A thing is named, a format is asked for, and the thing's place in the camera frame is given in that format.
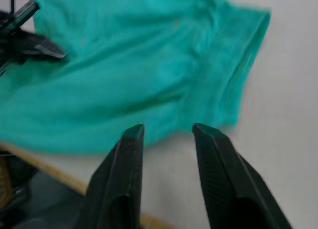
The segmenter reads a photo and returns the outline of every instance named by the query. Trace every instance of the teal cloth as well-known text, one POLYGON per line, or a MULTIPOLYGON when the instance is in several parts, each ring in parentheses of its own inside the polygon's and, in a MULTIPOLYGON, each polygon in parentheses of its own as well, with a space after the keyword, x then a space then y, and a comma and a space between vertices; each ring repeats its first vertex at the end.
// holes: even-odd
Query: teal cloth
POLYGON ((0 141, 52 153, 108 153, 144 123, 145 144, 192 123, 235 125, 266 10, 227 0, 36 0, 35 29, 62 63, 0 78, 0 141))

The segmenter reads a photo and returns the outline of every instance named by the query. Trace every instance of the white table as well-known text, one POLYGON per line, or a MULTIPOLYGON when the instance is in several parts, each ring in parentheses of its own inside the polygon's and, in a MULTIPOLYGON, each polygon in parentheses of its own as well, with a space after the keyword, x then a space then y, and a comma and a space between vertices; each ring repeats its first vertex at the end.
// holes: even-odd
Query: white table
MULTIPOLYGON (((27 1, 17 0, 17 6, 27 1)), ((232 140, 263 176, 292 226, 316 229, 317 0, 237 1, 269 6, 273 13, 232 140)), ((9 0, 0 0, 0 7, 8 5, 9 0)), ((79 191, 85 190, 103 158, 13 151, 31 156, 35 164, 79 191)), ((208 228, 192 137, 173 136, 145 150, 142 211, 177 229, 208 228)))

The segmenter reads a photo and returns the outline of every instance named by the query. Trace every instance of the teal shirt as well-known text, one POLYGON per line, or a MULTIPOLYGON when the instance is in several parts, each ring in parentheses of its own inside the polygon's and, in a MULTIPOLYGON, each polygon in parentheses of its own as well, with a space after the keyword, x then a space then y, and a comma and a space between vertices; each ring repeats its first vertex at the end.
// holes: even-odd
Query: teal shirt
POLYGON ((145 125, 145 144, 194 122, 233 126, 270 13, 227 0, 36 0, 35 29, 68 57, 0 77, 0 141, 108 153, 145 125))

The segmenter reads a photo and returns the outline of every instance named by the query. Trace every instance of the black cable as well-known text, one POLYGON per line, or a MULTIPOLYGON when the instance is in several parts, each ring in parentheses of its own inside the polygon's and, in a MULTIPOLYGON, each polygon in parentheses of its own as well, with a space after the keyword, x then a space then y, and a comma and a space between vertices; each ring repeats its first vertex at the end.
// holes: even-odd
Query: black cable
POLYGON ((15 2, 15 0, 11 0, 11 12, 10 12, 10 14, 14 13, 14 9, 15 9, 14 2, 15 2))

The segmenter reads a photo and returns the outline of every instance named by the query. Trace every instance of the wooden edge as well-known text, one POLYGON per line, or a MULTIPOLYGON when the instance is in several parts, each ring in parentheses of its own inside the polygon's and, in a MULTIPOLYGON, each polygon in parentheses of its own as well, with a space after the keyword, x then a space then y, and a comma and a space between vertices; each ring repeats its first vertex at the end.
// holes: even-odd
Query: wooden edge
MULTIPOLYGON (((31 153, 26 150, 23 150, 19 147, 11 145, 9 143, 0 142, 0 149, 11 152, 12 154, 18 156, 22 160, 26 161, 27 163, 33 165, 34 167, 38 168, 39 170, 47 173, 48 175, 56 178, 57 180, 65 183, 78 193, 85 195, 87 191, 88 185, 84 182, 81 182, 72 176, 66 174, 65 172, 52 167, 45 162, 37 159, 31 153)), ((142 225, 148 226, 150 229, 173 229, 172 226, 164 223, 149 214, 140 214, 140 222, 142 225)))

